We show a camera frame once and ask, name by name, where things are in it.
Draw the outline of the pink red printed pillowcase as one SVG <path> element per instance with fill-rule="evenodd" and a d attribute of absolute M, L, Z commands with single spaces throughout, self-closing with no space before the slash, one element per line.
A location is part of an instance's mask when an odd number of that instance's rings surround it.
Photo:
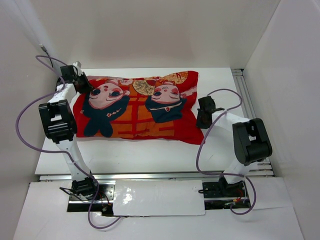
<path fill-rule="evenodd" d="M 73 105 L 76 136 L 199 145 L 204 135 L 192 112 L 198 79 L 192 70 L 140 78 L 89 76 L 93 89 Z"/>

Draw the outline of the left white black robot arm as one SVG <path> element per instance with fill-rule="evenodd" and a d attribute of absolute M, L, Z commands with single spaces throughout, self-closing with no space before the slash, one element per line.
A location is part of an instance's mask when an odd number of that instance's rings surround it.
<path fill-rule="evenodd" d="M 89 93 L 93 86 L 81 70 L 79 61 L 60 68 L 65 83 L 56 87 L 57 93 L 38 107 L 45 136 L 62 151 L 71 174 L 71 189 L 76 198 L 83 196 L 95 200 L 99 193 L 99 184 L 83 160 L 77 144 L 77 123 L 70 102 L 77 93 Z"/>

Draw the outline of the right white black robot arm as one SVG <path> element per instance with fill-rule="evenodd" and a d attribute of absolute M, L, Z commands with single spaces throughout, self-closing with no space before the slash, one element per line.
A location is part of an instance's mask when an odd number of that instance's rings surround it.
<path fill-rule="evenodd" d="M 237 183 L 241 182 L 252 169 L 252 165 L 262 162 L 270 157 L 273 148 L 265 124 L 260 118 L 245 118 L 230 113 L 227 109 L 216 107 L 211 96 L 205 96 L 198 100 L 196 126 L 207 130 L 196 155 L 196 169 L 200 170 L 199 160 L 201 150 L 211 130 L 217 126 L 223 128 L 233 136 L 233 149 L 235 160 L 221 173 L 218 190 L 223 196 L 230 196 L 236 189 Z"/>

